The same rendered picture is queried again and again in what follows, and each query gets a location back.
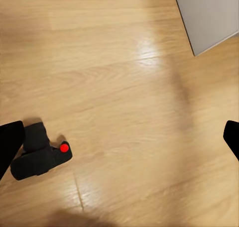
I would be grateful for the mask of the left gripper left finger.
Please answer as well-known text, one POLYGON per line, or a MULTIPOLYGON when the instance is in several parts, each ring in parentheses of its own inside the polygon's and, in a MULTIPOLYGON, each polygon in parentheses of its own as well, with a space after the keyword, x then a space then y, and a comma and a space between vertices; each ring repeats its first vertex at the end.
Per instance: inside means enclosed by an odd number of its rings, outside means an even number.
POLYGON ((0 180, 26 140, 21 120, 0 126, 0 180))

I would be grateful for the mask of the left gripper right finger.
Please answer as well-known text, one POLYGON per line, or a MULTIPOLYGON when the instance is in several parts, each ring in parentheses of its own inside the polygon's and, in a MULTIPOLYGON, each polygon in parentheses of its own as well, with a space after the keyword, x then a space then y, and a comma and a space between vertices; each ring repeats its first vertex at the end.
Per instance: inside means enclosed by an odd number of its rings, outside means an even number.
POLYGON ((239 161, 239 122, 228 120, 223 138, 239 161))

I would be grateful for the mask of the digital camera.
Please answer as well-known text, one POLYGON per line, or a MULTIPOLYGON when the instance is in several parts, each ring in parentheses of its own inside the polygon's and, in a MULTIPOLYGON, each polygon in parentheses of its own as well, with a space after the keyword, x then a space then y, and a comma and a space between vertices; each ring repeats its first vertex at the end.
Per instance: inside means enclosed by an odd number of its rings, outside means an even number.
POLYGON ((11 174, 16 180, 41 175, 69 161, 73 157, 70 145, 63 141, 60 147, 50 145, 43 122, 24 126, 26 140, 24 153, 10 164, 11 174))

